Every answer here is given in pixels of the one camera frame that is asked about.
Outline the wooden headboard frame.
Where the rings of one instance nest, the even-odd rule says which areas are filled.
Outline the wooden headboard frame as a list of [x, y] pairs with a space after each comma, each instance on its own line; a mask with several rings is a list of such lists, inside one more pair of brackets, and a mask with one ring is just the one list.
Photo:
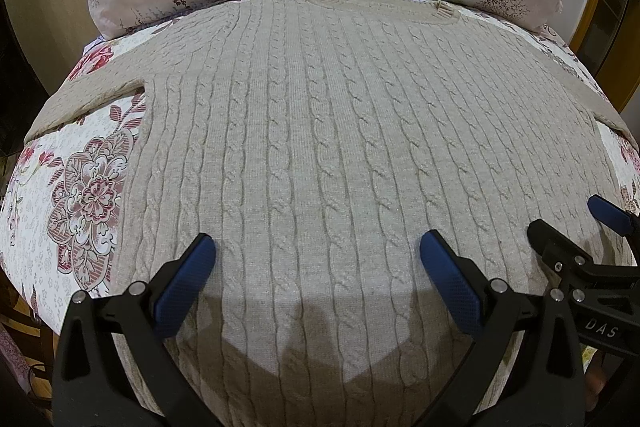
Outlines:
[[570, 45], [614, 107], [639, 92], [639, 0], [563, 0], [552, 27]]

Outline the beige cable-knit sweater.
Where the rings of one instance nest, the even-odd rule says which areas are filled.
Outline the beige cable-knit sweater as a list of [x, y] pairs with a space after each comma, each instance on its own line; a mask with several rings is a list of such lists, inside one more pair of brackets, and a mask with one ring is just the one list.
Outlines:
[[194, 12], [47, 101], [31, 136], [142, 88], [112, 284], [198, 233], [218, 259], [169, 349], [228, 426], [407, 426], [466, 348], [418, 258], [436, 229], [539, 294], [544, 219], [626, 265], [613, 107], [521, 31], [446, 3], [242, 0]]

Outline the floral bed sheet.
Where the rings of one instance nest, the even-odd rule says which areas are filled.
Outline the floral bed sheet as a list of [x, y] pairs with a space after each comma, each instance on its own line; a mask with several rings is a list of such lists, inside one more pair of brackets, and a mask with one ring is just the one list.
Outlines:
[[[557, 61], [606, 98], [596, 80], [551, 28], [532, 34], [489, 14], [457, 8], [519, 37]], [[111, 41], [86, 46], [65, 83], [160, 36], [180, 17]], [[61, 330], [68, 300], [78, 289], [92, 297], [110, 292], [126, 168], [145, 112], [144, 94], [107, 103], [88, 116], [24, 146], [1, 202], [1, 269], [42, 323]], [[639, 153], [621, 134], [600, 124], [623, 208], [639, 214]]]

